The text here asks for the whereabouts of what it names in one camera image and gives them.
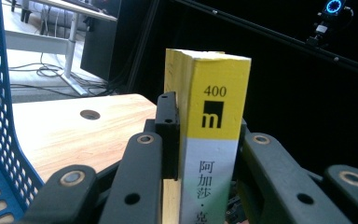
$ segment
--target black metal frame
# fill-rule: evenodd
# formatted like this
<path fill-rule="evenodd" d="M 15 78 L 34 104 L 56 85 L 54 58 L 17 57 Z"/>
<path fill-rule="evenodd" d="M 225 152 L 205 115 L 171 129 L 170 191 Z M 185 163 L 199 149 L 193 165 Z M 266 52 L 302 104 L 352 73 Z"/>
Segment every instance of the black metal frame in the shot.
<path fill-rule="evenodd" d="M 162 179 L 178 173 L 179 123 L 174 92 L 160 95 L 156 119 L 130 139 L 120 163 L 97 175 L 86 166 L 60 170 L 19 223 L 161 223 Z M 239 141 L 233 180 L 241 205 L 231 205 L 228 223 L 244 218 L 242 205 L 252 224 L 358 223 L 358 169 L 334 165 L 312 174 L 245 122 Z"/>

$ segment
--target metal screw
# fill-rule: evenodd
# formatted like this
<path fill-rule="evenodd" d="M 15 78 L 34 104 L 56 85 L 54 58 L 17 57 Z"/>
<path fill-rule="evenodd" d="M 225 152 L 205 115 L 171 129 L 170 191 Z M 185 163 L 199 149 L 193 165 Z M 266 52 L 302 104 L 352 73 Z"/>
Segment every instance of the metal screw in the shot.
<path fill-rule="evenodd" d="M 60 179 L 60 183 L 66 187 L 72 187 L 81 183 L 86 174 L 83 171 L 71 171 L 63 175 Z"/>
<path fill-rule="evenodd" d="M 144 134 L 139 136 L 136 141 L 138 141 L 140 144 L 150 144 L 154 141 L 154 137 L 149 134 Z"/>
<path fill-rule="evenodd" d="M 339 172 L 339 178 L 350 185 L 358 187 L 358 174 L 351 171 L 341 171 Z"/>
<path fill-rule="evenodd" d="M 254 140 L 254 142 L 256 142 L 257 144 L 260 144 L 260 145 L 267 145 L 267 144 L 269 144 L 269 139 L 266 137 L 266 136 L 264 136 L 264 135 L 255 135 L 254 137 L 253 137 L 253 140 Z"/>

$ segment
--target desk leg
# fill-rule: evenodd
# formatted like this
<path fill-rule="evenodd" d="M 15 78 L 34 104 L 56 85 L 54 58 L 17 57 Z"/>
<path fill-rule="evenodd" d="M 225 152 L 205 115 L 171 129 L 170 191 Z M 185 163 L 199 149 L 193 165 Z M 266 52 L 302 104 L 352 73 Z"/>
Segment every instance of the desk leg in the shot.
<path fill-rule="evenodd" d="M 23 0 L 21 5 L 21 21 L 24 21 L 25 23 L 28 23 L 28 20 L 30 18 L 31 10 L 29 9 L 30 3 L 29 0 Z"/>
<path fill-rule="evenodd" d="M 14 8 L 16 7 L 17 1 L 11 0 L 11 11 L 14 12 Z"/>
<path fill-rule="evenodd" d="M 71 33 L 69 34 L 69 43 L 68 43 L 68 49 L 66 51 L 66 59 L 65 59 L 65 68 L 63 70 L 62 79 L 68 83 L 69 86 L 71 86 L 77 93 L 79 93 L 81 96 L 87 96 L 89 95 L 83 88 L 80 87 L 80 85 L 71 77 L 71 71 L 72 71 L 72 61 L 74 59 L 74 53 L 75 53 L 75 45 L 76 45 L 76 31 L 77 31 L 77 23 L 79 20 L 79 14 L 74 12 L 74 16 L 72 18 L 72 24 L 71 24 Z"/>

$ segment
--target desk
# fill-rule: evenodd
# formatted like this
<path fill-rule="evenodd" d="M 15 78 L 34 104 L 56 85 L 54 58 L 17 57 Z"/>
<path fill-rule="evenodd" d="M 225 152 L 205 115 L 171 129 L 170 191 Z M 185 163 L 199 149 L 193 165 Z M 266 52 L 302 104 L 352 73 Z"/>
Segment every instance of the desk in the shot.
<path fill-rule="evenodd" d="M 28 6 L 29 0 L 24 0 L 23 4 Z M 82 13 L 92 18 L 117 21 L 117 18 L 108 16 L 102 12 L 95 12 L 83 7 L 63 2 L 61 0 L 33 0 L 37 3 L 46 4 L 53 7 L 63 8 L 74 12 L 71 22 L 71 31 L 68 39 L 61 39 L 43 35 L 31 35 L 25 33 L 18 33 L 6 31 L 7 49 L 28 50 L 36 52 L 46 52 L 55 54 L 64 54 L 65 68 L 61 78 L 71 86 L 77 93 L 82 96 L 87 96 L 88 93 L 80 87 L 80 85 L 71 78 L 72 60 L 74 58 L 75 44 L 76 44 L 76 31 L 78 24 L 78 15 Z"/>
<path fill-rule="evenodd" d="M 83 110 L 99 119 L 84 119 Z M 131 136 L 154 119 L 156 106 L 137 94 L 13 104 L 20 146 L 43 181 L 71 164 L 98 173 L 121 160 Z"/>

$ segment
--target book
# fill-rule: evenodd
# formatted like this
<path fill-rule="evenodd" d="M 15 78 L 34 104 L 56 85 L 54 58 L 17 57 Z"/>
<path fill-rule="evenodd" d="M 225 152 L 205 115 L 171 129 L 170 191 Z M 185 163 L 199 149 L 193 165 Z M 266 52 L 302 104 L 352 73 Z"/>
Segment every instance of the book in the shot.
<path fill-rule="evenodd" d="M 251 59 L 166 49 L 164 91 L 180 120 L 178 220 L 224 223 Z"/>

